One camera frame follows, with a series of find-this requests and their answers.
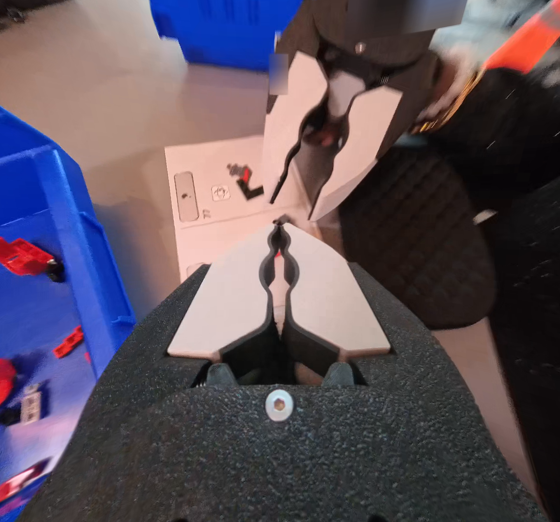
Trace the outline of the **white instruction booklet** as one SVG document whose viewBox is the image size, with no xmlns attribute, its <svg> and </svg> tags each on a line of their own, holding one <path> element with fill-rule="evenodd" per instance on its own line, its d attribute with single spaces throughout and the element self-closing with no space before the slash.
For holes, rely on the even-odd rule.
<svg viewBox="0 0 560 522">
<path fill-rule="evenodd" d="M 294 166 L 273 204 L 260 194 L 260 157 L 260 134 L 164 147 L 179 281 L 281 215 L 321 238 Z"/>
</svg>

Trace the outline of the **large red toy brick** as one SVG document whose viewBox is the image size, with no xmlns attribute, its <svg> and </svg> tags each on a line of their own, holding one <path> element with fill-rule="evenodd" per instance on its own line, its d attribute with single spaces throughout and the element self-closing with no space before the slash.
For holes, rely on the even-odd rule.
<svg viewBox="0 0 560 522">
<path fill-rule="evenodd" d="M 50 253 L 24 238 L 12 242 L 0 238 L 0 262 L 16 276 L 54 274 L 60 268 L 60 262 Z"/>
</svg>

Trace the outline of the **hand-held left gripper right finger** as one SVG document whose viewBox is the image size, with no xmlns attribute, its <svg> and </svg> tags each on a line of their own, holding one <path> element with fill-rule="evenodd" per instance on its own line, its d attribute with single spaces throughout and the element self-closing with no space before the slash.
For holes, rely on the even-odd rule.
<svg viewBox="0 0 560 522">
<path fill-rule="evenodd" d="M 387 353 L 389 342 L 347 261 L 330 245 L 285 223 L 281 226 L 285 319 L 338 349 L 338 357 Z"/>
</svg>

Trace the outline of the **blue plastic bin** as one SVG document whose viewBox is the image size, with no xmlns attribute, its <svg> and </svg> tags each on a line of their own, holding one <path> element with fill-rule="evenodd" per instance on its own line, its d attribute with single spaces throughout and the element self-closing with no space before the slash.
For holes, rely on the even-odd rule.
<svg viewBox="0 0 560 522">
<path fill-rule="evenodd" d="M 185 62 L 268 71 L 275 35 L 302 0 L 149 0 L 158 37 Z"/>
<path fill-rule="evenodd" d="M 1 520 L 14 520 L 63 453 L 96 380 L 135 317 L 79 164 L 3 107 L 0 232 L 7 242 L 24 238 L 60 262 L 54 274 L 0 272 L 0 351 L 16 368 L 1 404 L 1 482 L 50 457 L 37 480 L 1 501 Z M 52 348 L 77 325 L 82 344 L 56 359 Z M 20 397 L 31 383 L 41 383 L 43 410 L 22 425 Z"/>
</svg>

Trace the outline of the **light grey toy brick piece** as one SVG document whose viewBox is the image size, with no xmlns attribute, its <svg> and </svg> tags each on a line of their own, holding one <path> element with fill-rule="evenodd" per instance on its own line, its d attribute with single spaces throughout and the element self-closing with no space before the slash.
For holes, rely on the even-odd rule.
<svg viewBox="0 0 560 522">
<path fill-rule="evenodd" d="M 41 418 L 41 383 L 26 385 L 20 397 L 20 414 L 18 421 L 22 425 L 33 423 Z"/>
</svg>

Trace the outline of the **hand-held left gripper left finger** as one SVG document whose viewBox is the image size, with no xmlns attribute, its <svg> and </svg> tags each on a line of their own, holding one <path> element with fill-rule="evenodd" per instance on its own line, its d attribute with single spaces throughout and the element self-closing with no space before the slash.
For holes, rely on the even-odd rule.
<svg viewBox="0 0 560 522">
<path fill-rule="evenodd" d="M 171 357 L 217 361 L 249 334 L 273 327 L 277 225 L 236 242 L 207 266 L 169 346 Z"/>
</svg>

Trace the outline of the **person's black quilted clothing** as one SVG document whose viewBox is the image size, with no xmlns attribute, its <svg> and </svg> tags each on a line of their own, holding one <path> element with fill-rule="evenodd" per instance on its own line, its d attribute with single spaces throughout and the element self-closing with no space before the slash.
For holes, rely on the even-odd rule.
<svg viewBox="0 0 560 522">
<path fill-rule="evenodd" d="M 497 68 L 446 124 L 395 143 L 340 208 L 342 251 L 429 329 L 489 319 L 557 520 L 557 62 Z"/>
</svg>

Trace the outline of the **red toy brick piece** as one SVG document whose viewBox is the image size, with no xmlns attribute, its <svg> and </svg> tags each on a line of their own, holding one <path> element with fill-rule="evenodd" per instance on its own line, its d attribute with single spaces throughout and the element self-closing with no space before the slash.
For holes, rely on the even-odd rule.
<svg viewBox="0 0 560 522">
<path fill-rule="evenodd" d="M 24 470 L 9 476 L 0 484 L 0 501 L 5 501 L 18 493 L 22 487 L 37 480 L 43 472 L 45 467 L 48 465 L 50 457 L 45 457 L 41 461 L 35 461 L 33 465 L 26 467 Z"/>
</svg>

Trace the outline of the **small red toy brick plate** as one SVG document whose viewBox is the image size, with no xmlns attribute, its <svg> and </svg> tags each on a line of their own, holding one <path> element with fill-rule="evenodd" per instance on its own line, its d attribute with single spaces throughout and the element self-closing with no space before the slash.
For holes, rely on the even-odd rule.
<svg viewBox="0 0 560 522">
<path fill-rule="evenodd" d="M 84 340 L 81 325 L 77 325 L 67 336 L 62 338 L 58 346 L 52 348 L 52 355 L 62 359 L 69 355 Z"/>
</svg>

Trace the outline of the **rounded red toy brick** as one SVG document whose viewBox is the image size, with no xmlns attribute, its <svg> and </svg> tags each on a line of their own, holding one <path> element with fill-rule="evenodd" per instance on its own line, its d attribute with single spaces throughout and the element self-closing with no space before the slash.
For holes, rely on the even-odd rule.
<svg viewBox="0 0 560 522">
<path fill-rule="evenodd" d="M 16 382 L 16 368 L 5 357 L 0 359 L 0 404 L 3 404 Z"/>
</svg>

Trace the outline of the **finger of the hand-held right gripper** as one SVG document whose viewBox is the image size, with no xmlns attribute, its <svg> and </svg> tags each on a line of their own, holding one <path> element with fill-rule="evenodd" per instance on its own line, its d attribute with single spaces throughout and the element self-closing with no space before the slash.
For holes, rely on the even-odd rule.
<svg viewBox="0 0 560 522">
<path fill-rule="evenodd" d="M 400 90 L 378 87 L 351 100 L 345 113 L 345 139 L 332 158 L 330 175 L 321 185 L 308 219 L 321 219 L 332 211 L 370 172 L 400 96 Z"/>
<path fill-rule="evenodd" d="M 268 204 L 275 202 L 308 121 L 323 104 L 325 92 L 326 77 L 321 64 L 296 51 L 287 70 L 287 92 L 275 96 L 264 117 L 262 194 Z"/>
</svg>

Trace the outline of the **orange bar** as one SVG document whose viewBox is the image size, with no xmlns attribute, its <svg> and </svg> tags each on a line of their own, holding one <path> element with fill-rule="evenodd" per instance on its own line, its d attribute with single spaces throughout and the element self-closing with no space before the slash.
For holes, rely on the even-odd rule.
<svg viewBox="0 0 560 522">
<path fill-rule="evenodd" d="M 538 13 L 529 17 L 499 49 L 483 70 L 506 68 L 527 73 L 560 37 L 560 0 L 550 0 Z"/>
</svg>

